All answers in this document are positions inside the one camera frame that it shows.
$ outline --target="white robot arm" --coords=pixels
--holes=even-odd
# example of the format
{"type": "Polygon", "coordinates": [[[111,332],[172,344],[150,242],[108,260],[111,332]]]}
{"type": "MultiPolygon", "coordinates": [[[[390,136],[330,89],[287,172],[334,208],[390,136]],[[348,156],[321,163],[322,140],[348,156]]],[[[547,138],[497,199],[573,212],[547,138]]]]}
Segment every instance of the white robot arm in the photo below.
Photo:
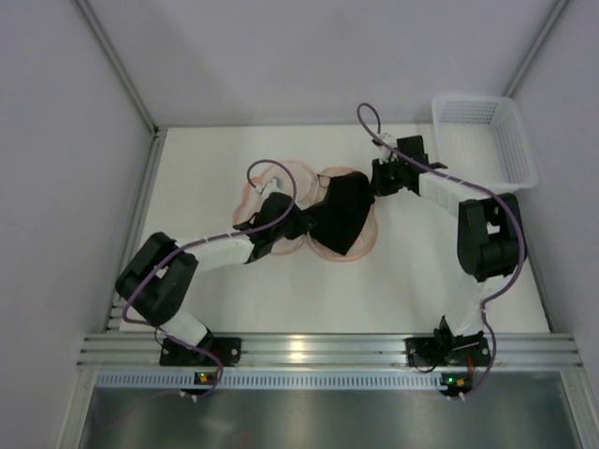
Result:
{"type": "MultiPolygon", "coordinates": [[[[149,325],[191,346],[200,345],[211,335],[210,330],[181,309],[192,278],[212,269],[255,262],[269,254],[279,239],[296,239],[313,227],[313,221],[294,205],[279,224],[254,232],[279,218],[292,201],[279,190],[275,180],[261,189],[261,194],[265,199],[254,217],[220,234],[221,239],[211,239],[176,254],[146,283],[132,307],[149,325]],[[243,235],[240,231],[249,232],[243,235]]],[[[125,299],[131,298],[158,264],[194,240],[172,239],[162,232],[152,234],[119,276],[115,284],[117,293],[125,299]]]]}

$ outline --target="metal panel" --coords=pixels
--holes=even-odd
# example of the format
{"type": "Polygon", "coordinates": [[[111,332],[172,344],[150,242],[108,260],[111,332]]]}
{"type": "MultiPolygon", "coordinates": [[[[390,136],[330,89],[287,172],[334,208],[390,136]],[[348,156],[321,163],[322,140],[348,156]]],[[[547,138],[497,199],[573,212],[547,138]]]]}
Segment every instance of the metal panel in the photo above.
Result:
{"type": "Polygon", "coordinates": [[[155,392],[96,389],[84,447],[581,447],[555,373],[495,374],[465,402],[431,391],[255,390],[148,401],[155,392]]]}

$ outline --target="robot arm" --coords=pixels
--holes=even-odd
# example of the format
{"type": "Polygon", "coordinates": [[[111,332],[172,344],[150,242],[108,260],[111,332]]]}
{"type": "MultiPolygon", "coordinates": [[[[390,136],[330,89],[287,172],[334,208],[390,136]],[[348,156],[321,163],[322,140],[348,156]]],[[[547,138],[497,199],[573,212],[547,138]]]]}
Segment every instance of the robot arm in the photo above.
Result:
{"type": "MultiPolygon", "coordinates": [[[[262,190],[266,198],[260,211],[245,223],[234,226],[223,239],[212,240],[177,254],[163,270],[149,281],[133,303],[133,308],[156,328],[160,328],[192,346],[199,346],[212,336],[199,320],[181,309],[194,276],[229,265],[249,264],[269,254],[272,245],[282,238],[296,239],[314,225],[296,205],[276,226],[237,237],[238,231],[251,231],[280,217],[292,198],[274,183],[262,190]]],[[[129,299],[139,284],[169,254],[196,239],[171,239],[166,234],[152,234],[119,276],[115,289],[129,299]]]]}
{"type": "MultiPolygon", "coordinates": [[[[381,139],[391,144],[390,136],[381,139]]],[[[441,164],[429,163],[422,136],[397,139],[391,146],[437,172],[446,169],[441,164]]],[[[518,266],[516,229],[504,208],[492,197],[415,167],[387,149],[383,152],[382,158],[373,160],[371,187],[376,195],[393,195],[406,188],[428,198],[458,219],[457,254],[464,272],[460,297],[456,307],[441,318],[432,338],[414,338],[406,343],[410,364],[416,368],[466,366],[468,360],[474,360],[477,366],[487,365],[489,347],[482,331],[480,302],[518,266]]],[[[516,197],[507,192],[498,194],[521,226],[516,197]]],[[[467,389],[465,384],[459,391],[467,389]]]]}

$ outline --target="metal frame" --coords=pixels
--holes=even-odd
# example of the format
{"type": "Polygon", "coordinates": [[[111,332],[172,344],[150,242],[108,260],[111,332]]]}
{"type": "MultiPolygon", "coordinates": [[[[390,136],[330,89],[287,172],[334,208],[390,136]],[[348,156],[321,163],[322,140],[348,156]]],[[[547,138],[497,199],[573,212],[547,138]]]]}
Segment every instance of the metal frame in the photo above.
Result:
{"type": "Polygon", "coordinates": [[[536,33],[533,43],[524,53],[516,72],[507,83],[507,87],[504,90],[504,96],[513,98],[516,95],[522,82],[531,71],[531,68],[533,68],[539,55],[545,49],[549,38],[553,36],[559,23],[562,21],[563,16],[565,16],[566,11],[573,2],[574,0],[555,0],[551,6],[551,10],[543,20],[539,31],[536,33]]]}
{"type": "MultiPolygon", "coordinates": [[[[130,217],[119,270],[124,267],[139,243],[141,224],[145,220],[166,130],[159,129],[144,105],[122,59],[88,0],[71,0],[83,17],[103,51],[110,67],[153,135],[151,149],[139,184],[130,217]]],[[[505,96],[513,97],[546,47],[572,0],[556,0],[531,46],[524,53],[518,69],[507,83],[505,96]]],[[[65,424],[57,447],[79,446],[84,420],[90,405],[95,379],[107,369],[142,369],[164,373],[158,366],[160,347],[151,333],[120,333],[120,311],[124,302],[116,296],[107,313],[106,333],[86,337],[76,370],[76,382],[69,401],[65,424]]],[[[240,334],[240,364],[229,369],[240,375],[299,372],[366,372],[410,375],[404,351],[407,334],[382,335],[301,335],[240,334]]],[[[193,369],[179,369],[188,372],[193,369]]],[[[583,447],[599,448],[598,412],[576,343],[569,334],[500,334],[495,371],[559,372],[565,396],[571,408],[583,447]]]]}
{"type": "MultiPolygon", "coordinates": [[[[216,336],[241,338],[241,359],[235,370],[409,371],[412,369],[407,362],[405,340],[422,335],[222,333],[216,336]]],[[[583,370],[576,343],[569,334],[499,334],[497,339],[494,370],[583,370]]],[[[88,335],[81,348],[78,368],[165,369],[158,366],[160,349],[151,332],[88,335]]]]}
{"type": "MultiPolygon", "coordinates": [[[[144,163],[143,172],[141,179],[139,180],[138,190],[135,196],[135,202],[133,204],[133,211],[129,217],[127,223],[126,237],[124,239],[123,251],[119,259],[119,265],[117,270],[114,272],[112,279],[116,279],[126,265],[131,260],[131,257],[135,253],[136,248],[139,246],[141,240],[142,224],[146,220],[148,213],[148,207],[150,206],[150,198],[152,196],[152,190],[154,182],[156,181],[156,174],[158,172],[158,166],[160,165],[160,157],[162,156],[162,150],[164,148],[165,139],[167,133],[164,131],[158,131],[153,137],[150,149],[148,150],[147,159],[144,163]]],[[[114,329],[118,330],[118,323],[114,323],[115,311],[122,311],[124,301],[117,295],[116,292],[110,297],[110,306],[107,307],[106,316],[102,323],[103,329],[114,329]]]]}
{"type": "Polygon", "coordinates": [[[81,17],[87,24],[87,27],[94,35],[95,40],[97,41],[100,49],[106,56],[106,59],[114,71],[114,74],[117,76],[119,82],[121,83],[124,92],[133,103],[136,111],[138,112],[139,117],[145,124],[148,131],[151,134],[157,134],[158,126],[155,124],[150,111],[146,108],[143,100],[141,99],[141,95],[139,95],[138,89],[135,87],[135,84],[131,80],[131,77],[127,73],[124,68],[123,60],[114,49],[112,42],[104,30],[102,23],[97,18],[94,9],[89,4],[88,0],[71,0],[75,9],[80,13],[81,17]]]}

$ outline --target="white basket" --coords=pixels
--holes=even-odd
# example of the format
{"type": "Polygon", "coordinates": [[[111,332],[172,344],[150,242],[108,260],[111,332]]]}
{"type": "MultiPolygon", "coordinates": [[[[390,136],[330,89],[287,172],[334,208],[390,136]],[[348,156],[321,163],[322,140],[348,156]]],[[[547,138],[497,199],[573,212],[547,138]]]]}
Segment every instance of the white basket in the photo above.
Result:
{"type": "Polygon", "coordinates": [[[510,98],[437,96],[432,123],[439,160],[452,175],[494,191],[515,192],[538,183],[518,106],[510,98]]]}

